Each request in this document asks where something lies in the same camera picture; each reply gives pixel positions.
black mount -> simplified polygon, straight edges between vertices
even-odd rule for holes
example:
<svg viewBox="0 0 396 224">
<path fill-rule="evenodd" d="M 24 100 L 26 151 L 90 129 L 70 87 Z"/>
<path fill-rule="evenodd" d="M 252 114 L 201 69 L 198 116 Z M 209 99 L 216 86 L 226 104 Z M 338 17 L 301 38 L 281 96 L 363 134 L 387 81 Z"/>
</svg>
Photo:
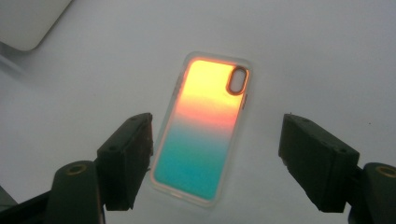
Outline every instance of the black mount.
<svg viewBox="0 0 396 224">
<path fill-rule="evenodd" d="M 396 223 L 396 168 L 358 167 L 359 152 L 309 119 L 283 118 L 279 157 L 318 210 L 343 213 L 350 224 Z"/>
<path fill-rule="evenodd" d="M 51 191 L 0 213 L 0 223 L 105 223 L 107 211 L 134 208 L 152 156 L 150 113 L 127 119 L 97 150 L 95 161 L 59 169 Z"/>
</svg>

phone case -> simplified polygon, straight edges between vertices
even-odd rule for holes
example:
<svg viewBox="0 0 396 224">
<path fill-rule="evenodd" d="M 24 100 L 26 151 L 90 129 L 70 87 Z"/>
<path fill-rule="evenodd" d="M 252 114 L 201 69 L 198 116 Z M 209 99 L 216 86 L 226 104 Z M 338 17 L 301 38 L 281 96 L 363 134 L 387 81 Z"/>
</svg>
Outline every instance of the phone case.
<svg viewBox="0 0 396 224">
<path fill-rule="evenodd" d="M 245 77 L 235 91 L 237 70 Z M 202 206 L 217 200 L 250 76 L 244 60 L 197 52 L 186 58 L 156 142 L 156 189 Z"/>
</svg>

gradient phone case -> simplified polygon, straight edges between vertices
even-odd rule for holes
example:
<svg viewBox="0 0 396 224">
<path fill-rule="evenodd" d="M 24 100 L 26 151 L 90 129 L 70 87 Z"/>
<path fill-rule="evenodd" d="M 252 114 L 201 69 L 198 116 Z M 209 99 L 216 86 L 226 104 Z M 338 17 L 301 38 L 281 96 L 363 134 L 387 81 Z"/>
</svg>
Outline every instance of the gradient phone case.
<svg viewBox="0 0 396 224">
<path fill-rule="evenodd" d="M 230 89 L 235 71 L 241 89 Z M 248 63 L 190 54 L 177 81 L 150 173 L 156 189 L 203 206 L 219 197 L 237 120 L 247 99 Z"/>
</svg>

white object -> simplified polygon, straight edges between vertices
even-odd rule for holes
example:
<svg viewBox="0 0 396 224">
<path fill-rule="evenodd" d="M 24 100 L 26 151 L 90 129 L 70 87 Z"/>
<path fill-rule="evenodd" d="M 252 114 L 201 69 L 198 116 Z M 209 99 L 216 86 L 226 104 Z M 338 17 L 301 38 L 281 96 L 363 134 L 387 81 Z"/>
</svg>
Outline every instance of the white object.
<svg viewBox="0 0 396 224">
<path fill-rule="evenodd" d="M 0 0 L 0 42 L 34 49 L 71 0 Z"/>
</svg>

teal gradient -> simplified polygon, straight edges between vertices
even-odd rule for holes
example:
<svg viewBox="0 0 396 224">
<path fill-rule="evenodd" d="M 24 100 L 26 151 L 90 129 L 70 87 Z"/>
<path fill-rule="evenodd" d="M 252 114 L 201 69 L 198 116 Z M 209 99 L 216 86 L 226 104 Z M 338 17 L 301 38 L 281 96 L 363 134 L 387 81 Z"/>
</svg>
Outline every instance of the teal gradient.
<svg viewBox="0 0 396 224">
<path fill-rule="evenodd" d="M 191 195 L 216 197 L 229 140 L 227 133 L 210 125 L 192 125 L 174 120 L 157 161 L 155 179 Z"/>
</svg>

